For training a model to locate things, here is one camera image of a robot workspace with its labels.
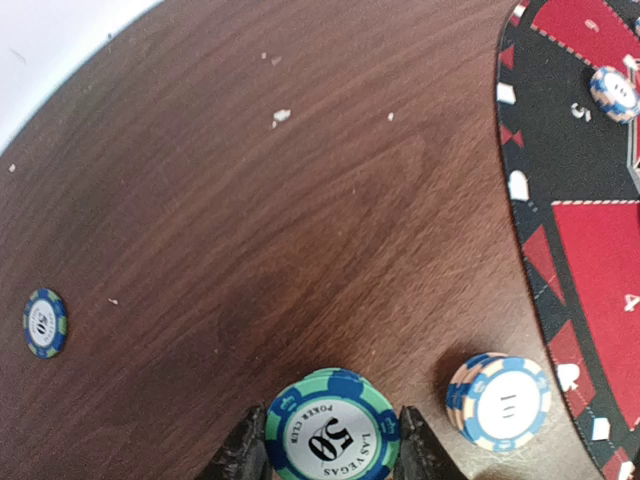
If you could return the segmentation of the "white chips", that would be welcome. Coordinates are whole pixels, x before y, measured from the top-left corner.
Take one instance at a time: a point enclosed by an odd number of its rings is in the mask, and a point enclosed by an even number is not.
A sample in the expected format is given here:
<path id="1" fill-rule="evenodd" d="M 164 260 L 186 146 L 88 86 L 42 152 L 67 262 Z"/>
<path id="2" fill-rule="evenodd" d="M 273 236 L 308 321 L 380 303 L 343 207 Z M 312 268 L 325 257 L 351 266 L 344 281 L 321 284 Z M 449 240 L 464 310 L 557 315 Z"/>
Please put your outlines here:
<path id="1" fill-rule="evenodd" d="M 639 93 L 620 71 L 602 66 L 592 75 L 589 86 L 596 105 L 610 119 L 627 124 L 639 116 Z"/>

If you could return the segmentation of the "green white chip stack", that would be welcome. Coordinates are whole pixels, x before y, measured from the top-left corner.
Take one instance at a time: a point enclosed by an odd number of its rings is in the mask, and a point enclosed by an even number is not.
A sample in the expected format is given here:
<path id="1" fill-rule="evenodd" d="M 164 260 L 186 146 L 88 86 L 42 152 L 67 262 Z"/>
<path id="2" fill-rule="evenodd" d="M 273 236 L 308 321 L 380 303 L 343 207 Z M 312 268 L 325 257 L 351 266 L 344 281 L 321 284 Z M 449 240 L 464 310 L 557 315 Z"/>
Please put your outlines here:
<path id="1" fill-rule="evenodd" d="M 275 397 L 265 442 L 282 479 L 386 479 L 399 455 L 400 423 L 368 380 L 328 369 Z"/>

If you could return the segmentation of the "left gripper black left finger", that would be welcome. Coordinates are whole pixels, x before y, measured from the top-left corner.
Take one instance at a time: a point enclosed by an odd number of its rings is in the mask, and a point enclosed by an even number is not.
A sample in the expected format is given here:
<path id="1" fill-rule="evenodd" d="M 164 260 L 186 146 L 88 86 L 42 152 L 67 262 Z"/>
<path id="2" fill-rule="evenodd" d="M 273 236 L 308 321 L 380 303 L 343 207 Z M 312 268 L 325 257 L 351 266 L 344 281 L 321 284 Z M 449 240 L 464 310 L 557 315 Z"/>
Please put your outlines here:
<path id="1" fill-rule="evenodd" d="M 198 480 L 263 480 L 270 478 L 265 443 L 266 409 L 250 407 L 227 435 Z"/>

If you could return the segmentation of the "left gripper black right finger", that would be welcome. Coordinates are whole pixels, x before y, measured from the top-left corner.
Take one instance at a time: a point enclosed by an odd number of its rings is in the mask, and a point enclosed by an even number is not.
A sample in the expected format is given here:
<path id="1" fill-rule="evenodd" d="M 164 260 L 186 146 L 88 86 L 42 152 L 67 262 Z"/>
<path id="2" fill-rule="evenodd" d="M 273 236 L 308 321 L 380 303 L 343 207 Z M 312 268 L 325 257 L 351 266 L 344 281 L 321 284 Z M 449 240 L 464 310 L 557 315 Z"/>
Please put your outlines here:
<path id="1" fill-rule="evenodd" d="M 397 478 L 403 480 L 467 480 L 421 412 L 403 406 Z"/>

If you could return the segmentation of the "white grey chip stack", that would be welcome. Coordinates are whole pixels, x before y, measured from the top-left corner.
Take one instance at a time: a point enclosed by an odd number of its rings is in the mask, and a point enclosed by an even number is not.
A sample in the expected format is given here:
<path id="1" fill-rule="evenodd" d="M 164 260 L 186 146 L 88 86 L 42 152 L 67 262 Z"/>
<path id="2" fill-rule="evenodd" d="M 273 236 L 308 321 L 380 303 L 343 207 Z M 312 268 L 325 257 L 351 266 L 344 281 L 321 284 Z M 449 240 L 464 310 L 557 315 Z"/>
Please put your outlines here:
<path id="1" fill-rule="evenodd" d="M 499 352 L 477 354 L 447 387 L 451 425 L 472 444 L 511 452 L 539 432 L 551 407 L 549 381 L 534 361 Z"/>

